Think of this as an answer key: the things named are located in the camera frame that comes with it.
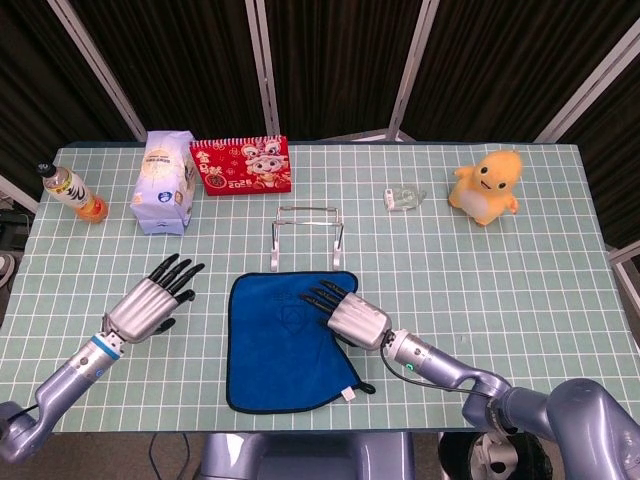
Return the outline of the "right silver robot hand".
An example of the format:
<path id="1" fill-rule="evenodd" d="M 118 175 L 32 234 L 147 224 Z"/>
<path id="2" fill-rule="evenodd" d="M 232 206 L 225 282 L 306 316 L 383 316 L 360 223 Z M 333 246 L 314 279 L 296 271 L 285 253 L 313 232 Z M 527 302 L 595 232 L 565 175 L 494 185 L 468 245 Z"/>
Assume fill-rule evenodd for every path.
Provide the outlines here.
<path id="1" fill-rule="evenodd" d="M 388 314 L 328 280 L 321 280 L 319 286 L 310 287 L 299 298 L 319 310 L 326 327 L 352 346 L 377 350 L 392 329 Z"/>

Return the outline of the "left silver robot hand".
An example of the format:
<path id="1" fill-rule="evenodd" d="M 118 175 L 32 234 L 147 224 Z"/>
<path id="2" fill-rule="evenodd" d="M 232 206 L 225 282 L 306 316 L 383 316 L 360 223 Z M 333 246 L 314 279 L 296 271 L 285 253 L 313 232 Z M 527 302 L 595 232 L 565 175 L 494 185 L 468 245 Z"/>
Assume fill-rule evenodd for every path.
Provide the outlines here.
<path id="1" fill-rule="evenodd" d="M 106 312 L 101 331 L 137 344 L 169 329 L 175 323 L 170 319 L 172 313 L 195 299 L 194 290 L 185 286 L 205 267 L 204 263 L 189 267 L 189 258 L 176 263 L 178 258 L 179 254 L 174 253 L 163 260 Z"/>

